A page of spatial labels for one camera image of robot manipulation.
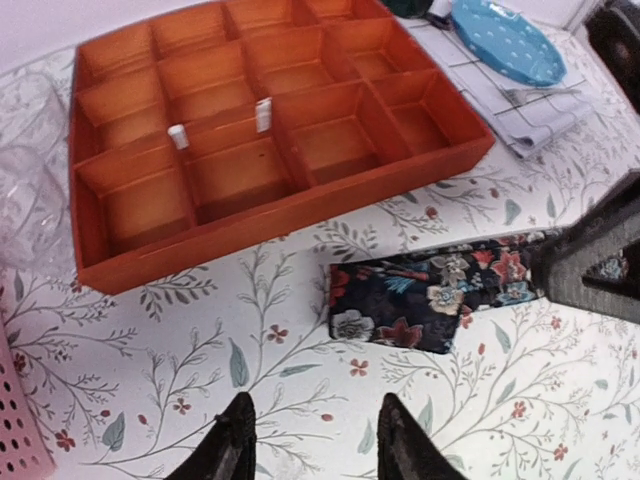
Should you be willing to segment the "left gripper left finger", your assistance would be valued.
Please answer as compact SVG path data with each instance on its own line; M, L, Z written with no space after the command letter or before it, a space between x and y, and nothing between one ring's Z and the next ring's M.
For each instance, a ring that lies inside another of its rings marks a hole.
M166 480L254 480L256 412L251 395L238 393L195 450Z

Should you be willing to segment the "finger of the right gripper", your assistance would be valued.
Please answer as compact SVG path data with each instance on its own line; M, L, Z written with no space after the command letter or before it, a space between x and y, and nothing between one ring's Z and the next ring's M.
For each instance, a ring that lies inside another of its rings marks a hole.
M532 255L533 284L561 305L639 318L639 174L623 176L598 202Z

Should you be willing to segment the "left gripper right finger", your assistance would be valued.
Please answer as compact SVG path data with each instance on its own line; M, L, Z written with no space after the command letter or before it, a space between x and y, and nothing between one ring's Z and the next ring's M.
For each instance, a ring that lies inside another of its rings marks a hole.
M386 393L378 415L377 478L464 480L440 453L394 393Z

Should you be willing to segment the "dark floral tie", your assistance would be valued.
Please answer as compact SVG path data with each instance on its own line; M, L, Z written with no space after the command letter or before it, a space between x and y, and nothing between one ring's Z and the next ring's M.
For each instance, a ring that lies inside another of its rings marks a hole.
M531 279L535 231L330 267L329 334L436 354L475 311L545 297Z

